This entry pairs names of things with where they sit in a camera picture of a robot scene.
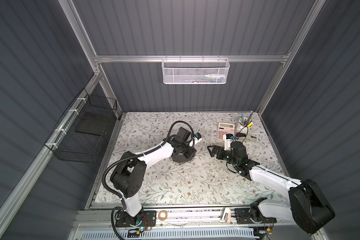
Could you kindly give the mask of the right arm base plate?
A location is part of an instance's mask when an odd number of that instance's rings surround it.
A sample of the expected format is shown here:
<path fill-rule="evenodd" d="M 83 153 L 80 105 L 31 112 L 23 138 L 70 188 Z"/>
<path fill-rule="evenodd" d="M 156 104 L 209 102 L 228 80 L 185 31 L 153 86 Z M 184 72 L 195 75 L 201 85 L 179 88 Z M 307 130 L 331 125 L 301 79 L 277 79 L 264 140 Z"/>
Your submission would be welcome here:
<path fill-rule="evenodd" d="M 274 224 L 276 218 L 266 218 L 260 211 L 251 208 L 234 209 L 234 217 L 238 224 Z"/>

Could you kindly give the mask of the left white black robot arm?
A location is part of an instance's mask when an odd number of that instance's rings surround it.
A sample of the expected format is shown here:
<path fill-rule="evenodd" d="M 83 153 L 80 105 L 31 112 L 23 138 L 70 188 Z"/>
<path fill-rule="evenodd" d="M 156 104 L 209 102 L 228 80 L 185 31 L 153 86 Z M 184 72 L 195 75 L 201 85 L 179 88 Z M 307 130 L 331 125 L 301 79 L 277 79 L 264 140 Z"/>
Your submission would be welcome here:
<path fill-rule="evenodd" d="M 193 133 L 181 127 L 177 134 L 167 136 L 155 147 L 142 153 L 125 152 L 120 162 L 109 166 L 103 174 L 102 184 L 109 192 L 117 195 L 123 211 L 132 225 L 138 225 L 143 218 L 143 207 L 139 200 L 146 170 L 158 162 L 172 158 L 176 163 L 191 161 L 202 139 L 200 133 Z"/>

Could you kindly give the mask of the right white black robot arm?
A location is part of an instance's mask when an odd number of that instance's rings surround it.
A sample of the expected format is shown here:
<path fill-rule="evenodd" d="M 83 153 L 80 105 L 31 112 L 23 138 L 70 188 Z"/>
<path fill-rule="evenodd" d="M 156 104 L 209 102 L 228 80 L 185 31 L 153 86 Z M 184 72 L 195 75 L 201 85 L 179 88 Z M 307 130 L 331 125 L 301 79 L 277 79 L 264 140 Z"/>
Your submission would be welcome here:
<path fill-rule="evenodd" d="M 283 202 L 260 197 L 252 202 L 247 216 L 254 223 L 286 220 L 295 222 L 307 234 L 314 234 L 335 218 L 334 209 L 315 181 L 293 179 L 267 169 L 248 157 L 241 142 L 231 142 L 229 147 L 208 146 L 207 149 L 211 157 L 231 164 L 236 174 L 271 188 L 287 199 Z"/>

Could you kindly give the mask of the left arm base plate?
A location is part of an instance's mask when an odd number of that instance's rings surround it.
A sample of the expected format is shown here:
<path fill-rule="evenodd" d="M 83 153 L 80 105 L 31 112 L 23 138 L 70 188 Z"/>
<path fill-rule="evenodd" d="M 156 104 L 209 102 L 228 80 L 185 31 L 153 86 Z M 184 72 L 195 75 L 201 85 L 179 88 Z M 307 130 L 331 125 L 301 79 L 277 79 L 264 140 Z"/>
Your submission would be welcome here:
<path fill-rule="evenodd" d="M 115 215 L 115 226 L 117 228 L 127 227 L 154 227 L 157 220 L 157 211 L 142 211 L 135 217 L 131 217 L 125 211 L 118 211 Z"/>

